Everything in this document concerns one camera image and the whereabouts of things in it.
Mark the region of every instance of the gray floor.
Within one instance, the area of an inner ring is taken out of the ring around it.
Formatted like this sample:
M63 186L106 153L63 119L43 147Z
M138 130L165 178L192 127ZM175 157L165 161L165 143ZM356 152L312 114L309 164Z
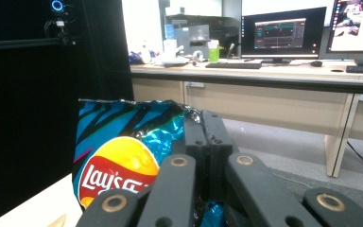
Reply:
M363 206L363 198L360 198L363 197L363 161L349 146L344 152L338 177L332 178L326 175L324 135L229 119L223 121L240 151L257 156L274 173L298 182L313 180L309 181L315 184L312 186L327 184L347 188L352 199ZM349 142L363 156L363 141L349 139Z

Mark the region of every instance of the green cup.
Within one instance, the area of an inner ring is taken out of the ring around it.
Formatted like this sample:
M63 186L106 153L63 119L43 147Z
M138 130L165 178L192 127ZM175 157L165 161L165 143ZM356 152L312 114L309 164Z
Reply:
M208 43L209 61L219 61L219 41L211 40Z

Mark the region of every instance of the lay's logo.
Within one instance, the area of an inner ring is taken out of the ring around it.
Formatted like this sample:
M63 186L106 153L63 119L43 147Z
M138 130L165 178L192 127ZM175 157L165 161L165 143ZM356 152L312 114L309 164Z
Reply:
M100 147L82 169L78 200L87 208L112 188L137 193L155 181L159 167L149 149L132 137L117 137Z

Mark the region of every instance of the desk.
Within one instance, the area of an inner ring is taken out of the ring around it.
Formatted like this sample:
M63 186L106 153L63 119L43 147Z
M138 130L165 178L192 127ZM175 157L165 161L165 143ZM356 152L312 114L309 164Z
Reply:
M337 177L347 139L363 139L363 74L331 71L353 61L308 63L258 70L133 65L131 76L136 101L174 99L224 118L325 134L327 174Z

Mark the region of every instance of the lay's chip bag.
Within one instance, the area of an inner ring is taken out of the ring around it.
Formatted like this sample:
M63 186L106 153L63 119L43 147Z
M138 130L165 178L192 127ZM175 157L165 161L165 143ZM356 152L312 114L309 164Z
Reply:
M155 181L183 138L183 119L197 111L174 101L79 101L73 188L85 209L112 188L137 193Z

